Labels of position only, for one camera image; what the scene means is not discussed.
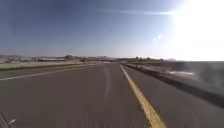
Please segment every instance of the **guardrail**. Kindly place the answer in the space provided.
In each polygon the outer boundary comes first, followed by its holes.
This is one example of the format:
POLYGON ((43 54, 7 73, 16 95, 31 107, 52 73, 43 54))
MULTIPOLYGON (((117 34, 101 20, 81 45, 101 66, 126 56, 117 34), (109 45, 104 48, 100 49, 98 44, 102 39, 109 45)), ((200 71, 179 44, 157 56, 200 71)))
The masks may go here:
POLYGON ((156 70, 149 70, 146 68, 143 68, 141 66, 136 66, 133 64, 128 63, 122 63, 125 66, 128 66, 130 68, 133 68, 137 71, 143 72, 147 75, 150 75, 158 80, 161 80, 162 82, 165 82, 169 84, 170 86, 173 86, 175 88, 178 88, 182 91, 188 92, 192 95, 195 95, 199 98, 202 98, 214 105, 217 105, 221 108, 224 108, 224 89, 214 87, 210 84, 191 81, 189 79, 176 77, 170 74, 161 73, 156 70))
POLYGON ((224 86, 224 62, 223 61, 195 61, 195 62, 132 62, 135 66, 145 66, 159 72, 191 72, 195 76, 208 83, 224 86))

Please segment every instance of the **median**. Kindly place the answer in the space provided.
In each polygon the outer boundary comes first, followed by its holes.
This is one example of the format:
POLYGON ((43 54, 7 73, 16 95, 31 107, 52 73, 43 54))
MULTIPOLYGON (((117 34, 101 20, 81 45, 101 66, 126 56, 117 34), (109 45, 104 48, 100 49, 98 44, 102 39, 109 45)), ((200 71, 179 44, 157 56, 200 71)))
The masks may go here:
POLYGON ((170 74, 170 69, 152 68, 150 66, 123 63, 125 66, 140 71, 146 75, 152 76, 170 86, 181 91, 190 93, 196 97, 208 101, 214 105, 224 108, 224 90, 212 84, 193 80, 187 77, 170 74))
POLYGON ((29 68, 45 68, 45 67, 86 66, 93 64, 95 63, 79 62, 79 61, 2 63, 0 64, 0 71, 29 69, 29 68))

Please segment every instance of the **road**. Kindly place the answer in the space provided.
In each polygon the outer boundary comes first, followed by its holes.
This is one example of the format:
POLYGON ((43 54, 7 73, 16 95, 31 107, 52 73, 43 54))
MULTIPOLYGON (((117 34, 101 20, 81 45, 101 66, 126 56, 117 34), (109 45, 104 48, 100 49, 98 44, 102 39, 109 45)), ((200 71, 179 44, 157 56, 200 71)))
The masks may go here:
POLYGON ((18 128, 224 127, 223 108, 118 63, 0 72, 0 111, 18 128))

